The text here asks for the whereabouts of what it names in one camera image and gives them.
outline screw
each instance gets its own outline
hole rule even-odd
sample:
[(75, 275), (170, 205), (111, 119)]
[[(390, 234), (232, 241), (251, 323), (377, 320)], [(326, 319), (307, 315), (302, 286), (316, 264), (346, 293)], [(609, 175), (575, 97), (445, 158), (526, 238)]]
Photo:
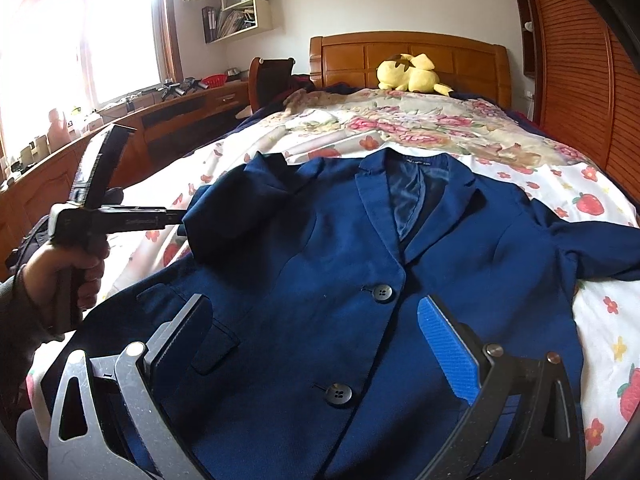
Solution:
[(486, 352), (491, 357), (502, 357), (504, 354), (504, 348), (496, 343), (490, 343), (486, 346)]
[(74, 350), (73, 352), (71, 352), (71, 354), (69, 354), (69, 357), (67, 357), (66, 360), (69, 363), (78, 364), (80, 361), (82, 361), (83, 357), (84, 352), (82, 350)]
[(139, 356), (144, 351), (145, 351), (145, 344), (141, 343), (140, 341), (135, 341), (133, 343), (130, 343), (127, 346), (127, 355), (130, 357)]
[(553, 365), (559, 365), (562, 359), (560, 358), (560, 354), (557, 354), (556, 352), (549, 352), (546, 355), (546, 360)]

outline wooden desk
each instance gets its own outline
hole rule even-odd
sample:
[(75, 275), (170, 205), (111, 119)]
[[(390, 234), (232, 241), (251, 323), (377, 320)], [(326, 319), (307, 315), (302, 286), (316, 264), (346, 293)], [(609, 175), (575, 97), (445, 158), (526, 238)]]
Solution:
[[(217, 139), (239, 123), (235, 114), (249, 104), (247, 83), (175, 98), (115, 121), (136, 129), (129, 139), (112, 186), (128, 187), (145, 180), (191, 150)], [(66, 202), (89, 133), (49, 155), (0, 192), (0, 280), (6, 279), (5, 258), (55, 203)]]

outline window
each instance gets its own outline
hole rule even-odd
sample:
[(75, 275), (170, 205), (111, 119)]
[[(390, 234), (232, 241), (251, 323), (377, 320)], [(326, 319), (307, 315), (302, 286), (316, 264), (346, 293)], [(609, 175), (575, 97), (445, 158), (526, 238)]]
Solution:
[(0, 35), (4, 151), (46, 134), (59, 108), (71, 119), (166, 74), (159, 0), (40, 0)]

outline blue gripper pad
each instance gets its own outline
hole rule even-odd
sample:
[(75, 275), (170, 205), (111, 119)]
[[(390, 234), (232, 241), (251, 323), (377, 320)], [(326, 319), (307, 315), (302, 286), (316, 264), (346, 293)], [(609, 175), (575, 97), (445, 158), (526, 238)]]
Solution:
[(453, 393), (472, 404), (480, 393), (478, 362), (429, 297), (418, 303), (418, 324)]

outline blazer sleeve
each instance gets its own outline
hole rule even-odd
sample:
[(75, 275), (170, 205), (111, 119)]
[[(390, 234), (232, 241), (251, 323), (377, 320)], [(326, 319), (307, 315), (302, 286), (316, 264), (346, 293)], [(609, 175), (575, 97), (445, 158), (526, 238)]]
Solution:
[(518, 192), (556, 246), (575, 259), (578, 279), (640, 280), (640, 229), (595, 220), (567, 222), (539, 200), (529, 201), (520, 189)]

